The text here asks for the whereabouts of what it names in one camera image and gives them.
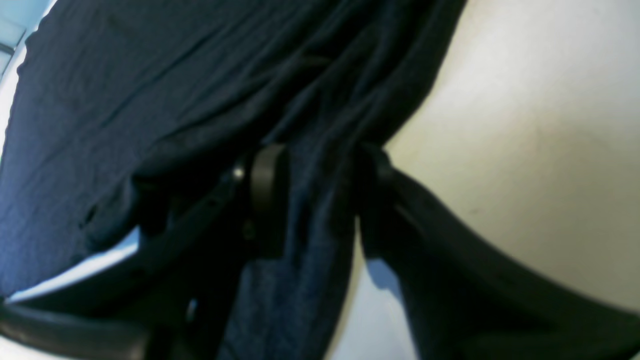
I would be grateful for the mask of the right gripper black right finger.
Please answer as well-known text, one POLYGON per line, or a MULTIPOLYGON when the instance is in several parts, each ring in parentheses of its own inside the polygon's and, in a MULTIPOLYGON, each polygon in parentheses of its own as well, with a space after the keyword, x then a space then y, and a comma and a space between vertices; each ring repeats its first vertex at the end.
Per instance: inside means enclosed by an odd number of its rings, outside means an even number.
POLYGON ((395 274, 423 360, 629 360, 639 317, 526 269, 470 230, 379 147, 356 151, 368 259, 395 274))

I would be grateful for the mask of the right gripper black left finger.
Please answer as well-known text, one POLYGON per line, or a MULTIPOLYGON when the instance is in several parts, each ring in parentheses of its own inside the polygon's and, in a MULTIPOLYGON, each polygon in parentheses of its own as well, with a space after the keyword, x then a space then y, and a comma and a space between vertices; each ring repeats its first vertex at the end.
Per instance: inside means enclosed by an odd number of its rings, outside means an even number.
POLYGON ((212 360, 243 267, 284 252, 290 157, 272 144, 135 253, 73 284, 1 305, 1 337, 80 360, 212 360))

